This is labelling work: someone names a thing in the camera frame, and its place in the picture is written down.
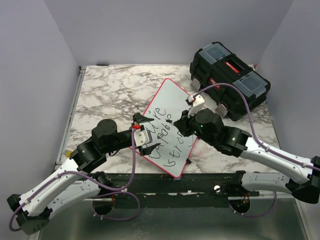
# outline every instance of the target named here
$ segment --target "black toolbox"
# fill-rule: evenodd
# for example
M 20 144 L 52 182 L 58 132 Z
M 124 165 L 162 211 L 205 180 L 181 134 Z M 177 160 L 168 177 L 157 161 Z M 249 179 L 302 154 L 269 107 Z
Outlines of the black toolbox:
M 198 91 L 211 84 L 227 83 L 237 87 L 245 96 L 250 111 L 267 99 L 270 82 L 256 73 L 221 42 L 213 42 L 199 49 L 190 64 L 194 90 Z M 227 86 L 210 88 L 206 93 L 218 105 L 215 110 L 222 118 L 238 121 L 247 114 L 240 95 Z

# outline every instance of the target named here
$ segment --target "white marble surface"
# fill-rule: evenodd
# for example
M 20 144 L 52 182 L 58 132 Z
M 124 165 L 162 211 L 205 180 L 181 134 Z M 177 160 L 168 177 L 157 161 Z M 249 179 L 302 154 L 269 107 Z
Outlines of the white marble surface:
M 134 113 L 143 113 L 165 78 L 171 78 L 188 93 L 191 78 L 189 66 L 180 65 L 116 65 L 88 66 L 76 106 L 66 149 L 73 151 L 78 144 L 91 136 L 91 130 L 102 119 L 113 119 L 118 131 L 127 130 Z M 205 106 L 214 110 L 216 103 L 205 93 Z M 252 113 L 254 129 L 259 139 L 279 147 L 266 104 Z M 224 119 L 224 124 L 251 132 L 248 118 L 237 122 Z M 155 165 L 136 155 L 136 173 L 162 173 Z M 226 156 L 201 140 L 197 140 L 190 155 L 192 163 L 184 173 L 233 173 L 238 170 L 249 172 L 275 172 L 251 160 Z M 132 152 L 121 150 L 116 156 L 108 157 L 96 171 L 130 173 Z

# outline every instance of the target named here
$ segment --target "whiteboard with handwriting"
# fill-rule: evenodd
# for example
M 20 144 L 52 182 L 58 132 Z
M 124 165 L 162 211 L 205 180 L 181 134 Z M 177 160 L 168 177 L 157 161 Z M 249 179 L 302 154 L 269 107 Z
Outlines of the whiteboard with handwriting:
M 173 123 L 166 120 L 176 121 L 183 110 L 190 108 L 186 103 L 188 95 L 171 79 L 166 78 L 143 114 L 154 119 L 143 123 L 152 136 L 152 143 L 147 146 L 160 143 L 144 158 L 175 178 L 181 176 L 197 138 L 193 135 L 183 137 Z

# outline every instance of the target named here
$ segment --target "purple cable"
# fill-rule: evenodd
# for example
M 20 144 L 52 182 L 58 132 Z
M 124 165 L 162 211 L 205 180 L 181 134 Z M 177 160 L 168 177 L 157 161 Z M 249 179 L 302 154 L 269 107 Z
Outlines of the purple cable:
M 93 210 L 93 212 L 94 212 L 94 215 L 93 215 L 94 217 L 95 217 L 95 216 L 98 216 L 98 217 L 103 218 L 103 219 L 109 219 L 109 220 L 114 220 L 114 221 L 128 221 L 128 220 L 134 219 L 134 218 L 136 218 L 137 216 L 139 216 L 140 211 L 141 211 L 141 209 L 140 209 L 140 202 L 139 202 L 139 199 L 137 198 L 137 196 L 134 195 L 134 194 L 131 193 L 131 192 L 127 192 L 127 191 L 115 191 L 115 192 L 111 192 L 111 193 L 107 193 L 107 194 L 101 195 L 101 196 L 99 196 L 99 197 L 102 197 L 102 196 L 106 197 L 106 196 L 110 196 L 110 195 L 114 195 L 114 194 L 128 194 L 128 195 L 134 197 L 135 200 L 136 200 L 136 202 L 137 202 L 137 205 L 138 205 L 136 213 L 135 213 L 133 216 L 126 217 L 126 218 L 109 217 L 109 216 L 99 215 L 99 214 L 96 212 L 95 205 L 93 205 L 93 206 L 92 206 L 92 210 Z
M 271 213 L 271 212 L 275 209 L 275 207 L 276 207 L 276 205 L 277 205 L 277 202 L 278 202 L 277 192 L 274 192 L 274 202 L 273 202 L 273 205 L 271 206 L 271 208 L 270 208 L 268 211 L 266 211 L 266 212 L 264 212 L 264 213 L 261 213 L 261 214 L 257 214 L 257 215 L 246 215 L 246 214 L 244 214 L 244 213 L 237 212 L 237 211 L 231 206 L 231 204 L 229 204 L 229 206 L 230 206 L 230 208 L 232 209 L 232 211 L 233 211 L 235 214 L 237 214 L 237 215 L 240 215 L 240 216 L 246 217 L 246 218 L 259 218 L 259 217 L 263 217 L 263 216 L 268 215 L 269 213 Z
M 132 144 L 132 174 L 130 176 L 130 179 L 129 181 L 127 182 L 126 185 L 122 186 L 122 187 L 110 187 L 110 186 L 106 186 L 98 181 L 96 181 L 95 179 L 92 179 L 90 176 L 87 176 L 86 174 L 82 173 L 82 172 L 78 172 L 78 171 L 64 171 L 62 173 L 59 173 L 57 174 L 57 177 L 60 178 L 64 175 L 67 175 L 67 174 L 75 174 L 75 175 L 78 175 L 78 176 L 81 176 L 83 178 L 86 178 L 88 180 L 90 180 L 91 182 L 99 185 L 100 187 L 104 188 L 104 189 L 107 189 L 109 191 L 122 191 L 124 189 L 126 189 L 131 183 L 132 181 L 134 180 L 134 177 L 135 177 L 135 170 L 136 170 L 136 152 L 135 152 L 135 149 L 136 149 L 136 143 L 135 143 L 135 133 L 136 129 L 133 128 L 132 129 L 132 134 L 131 134 L 131 144 Z M 21 228 L 13 228 L 13 222 L 14 222 L 14 219 L 15 219 L 15 216 L 18 214 L 18 212 L 27 204 L 31 201 L 31 199 L 33 199 L 37 194 L 39 194 L 43 189 L 45 189 L 47 186 L 49 186 L 52 182 L 54 182 L 57 178 L 53 177 L 52 179 L 50 179 L 49 181 L 47 181 L 45 184 L 43 184 L 41 187 L 39 187 L 39 189 L 37 191 L 35 191 L 30 197 L 28 197 L 26 199 L 26 202 L 23 202 L 12 214 L 11 218 L 10 218 L 10 221 L 9 221 L 9 229 L 10 231 L 12 232 L 17 232 L 17 231 L 20 231 Z M 126 194 L 129 194 L 129 195 L 134 195 L 133 193 L 131 192 L 120 192 L 120 193 L 126 193 Z M 114 194 L 114 193 L 108 193 L 108 194 L 105 194 L 105 195 L 101 195 L 101 196 L 98 196 L 98 197 L 104 197 L 106 195 L 110 195 L 110 194 Z M 140 202 L 139 202 L 139 199 L 134 196 L 135 199 L 137 200 L 138 202 L 138 211 L 137 213 L 140 212 Z
M 256 135 L 256 132 L 255 132 L 255 129 L 254 129 L 254 125 L 253 125 L 253 121 L 252 121 L 252 118 L 251 118 L 251 114 L 250 114 L 250 109 L 249 109 L 249 105 L 246 101 L 246 98 L 245 96 L 242 94 L 242 92 L 236 88 L 235 86 L 231 85 L 231 84 L 228 84 L 228 83 L 216 83 L 216 84 L 212 84 L 210 86 L 207 86 L 205 87 L 204 89 L 201 89 L 200 91 L 198 91 L 193 97 L 195 98 L 196 96 L 198 96 L 200 93 L 210 89 L 210 88 L 214 88 L 216 86 L 226 86 L 226 87 L 229 87 L 229 88 L 232 88 L 233 90 L 235 90 L 239 95 L 240 97 L 242 98 L 243 102 L 244 102 L 244 105 L 245 105 L 245 109 L 246 109 L 246 112 L 248 114 L 248 118 L 249 118 L 249 123 L 250 123 L 250 127 L 251 127 L 251 131 L 252 131 L 252 136 L 254 138 L 254 140 L 256 141 L 256 143 L 258 145 L 260 145 L 263 149 L 267 149 L 268 146 L 265 146 L 262 142 L 260 142 L 260 140 L 258 139 L 257 135 Z M 292 163 L 295 163 L 295 164 L 298 164 L 298 165 L 301 165 L 301 166 L 304 166 L 303 163 L 291 158 L 291 157 L 288 157 L 288 156 L 285 156 L 277 151 L 274 151 L 272 149 L 269 149 L 268 150 L 270 153 L 278 156 L 278 157 L 281 157 L 285 160 L 288 160 L 289 162 L 292 162 Z M 306 168 L 309 168 L 309 169 L 312 169 L 312 170 L 316 170 L 318 172 L 320 172 L 320 168 L 318 167 L 315 167 L 315 166 L 311 166 L 311 165 L 305 165 L 304 167 Z

